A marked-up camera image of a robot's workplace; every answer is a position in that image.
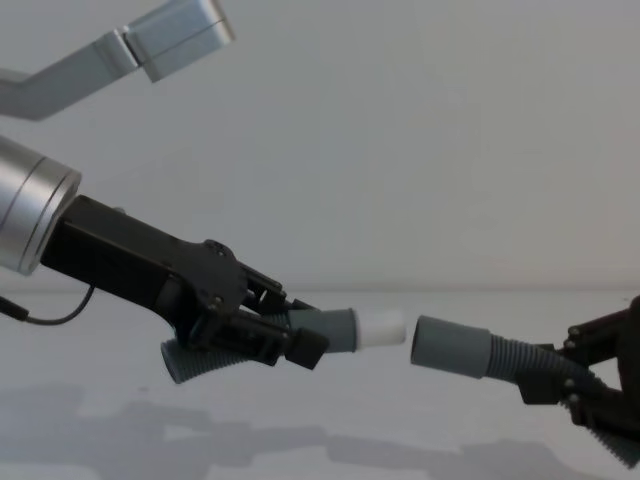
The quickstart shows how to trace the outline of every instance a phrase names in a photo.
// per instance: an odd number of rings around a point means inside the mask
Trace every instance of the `white plastic cap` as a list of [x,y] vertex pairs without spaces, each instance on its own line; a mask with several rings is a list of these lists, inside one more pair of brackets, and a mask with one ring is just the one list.
[[407,339],[407,324],[400,311],[356,312],[357,350],[401,345]]

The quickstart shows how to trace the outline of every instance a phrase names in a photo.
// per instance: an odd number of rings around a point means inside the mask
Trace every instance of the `silver cylindrical motor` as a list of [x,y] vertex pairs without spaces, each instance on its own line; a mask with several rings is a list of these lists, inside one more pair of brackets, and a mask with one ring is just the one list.
[[0,136],[0,265],[33,273],[81,179],[79,172]]

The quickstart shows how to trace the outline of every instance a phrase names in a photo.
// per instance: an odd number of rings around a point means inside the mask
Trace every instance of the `black cable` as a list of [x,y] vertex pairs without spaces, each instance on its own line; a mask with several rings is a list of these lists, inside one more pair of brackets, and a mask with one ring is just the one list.
[[89,304],[91,297],[93,297],[93,293],[95,292],[95,290],[96,290],[96,287],[94,286],[89,287],[89,290],[87,291],[86,295],[82,299],[82,302],[80,303],[80,305],[78,305],[78,308],[76,308],[73,312],[71,312],[66,317],[62,317],[54,320],[45,320],[42,318],[31,317],[29,316],[28,310],[10,302],[5,298],[0,298],[0,313],[4,313],[5,315],[11,318],[14,318],[21,322],[29,323],[31,325],[40,325],[43,327],[55,327],[59,325],[64,325],[65,323],[70,322],[71,320],[73,320],[83,312],[83,310]]

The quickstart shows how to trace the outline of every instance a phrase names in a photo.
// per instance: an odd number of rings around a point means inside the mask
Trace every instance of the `gray flexible hose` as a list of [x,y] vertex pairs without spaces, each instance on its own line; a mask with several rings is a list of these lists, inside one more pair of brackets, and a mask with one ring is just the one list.
[[[273,325],[297,330],[306,328],[329,339],[327,353],[355,352],[357,349],[357,319],[353,310],[301,310],[289,315],[276,315],[266,320]],[[221,349],[192,352],[183,349],[176,340],[161,346],[162,357],[173,381],[185,383],[205,373],[247,362],[245,357]]]
[[[420,317],[413,338],[411,363],[472,378],[493,378],[516,383],[521,372],[548,372],[584,382],[594,388],[604,382],[583,366],[536,345],[507,340],[489,330]],[[634,442],[593,431],[593,435],[628,468],[640,462]]]

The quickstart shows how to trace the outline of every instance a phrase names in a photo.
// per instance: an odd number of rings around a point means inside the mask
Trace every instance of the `white table surface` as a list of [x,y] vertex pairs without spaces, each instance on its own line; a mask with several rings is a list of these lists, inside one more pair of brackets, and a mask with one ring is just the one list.
[[[309,294],[321,308],[402,307],[531,342],[633,293]],[[79,295],[12,296],[36,315]],[[74,323],[0,322],[0,478],[20,480],[602,480],[637,478],[559,407],[409,364],[410,344],[309,372],[245,364],[176,386],[162,320],[100,295]],[[598,372],[616,384],[614,363]]]

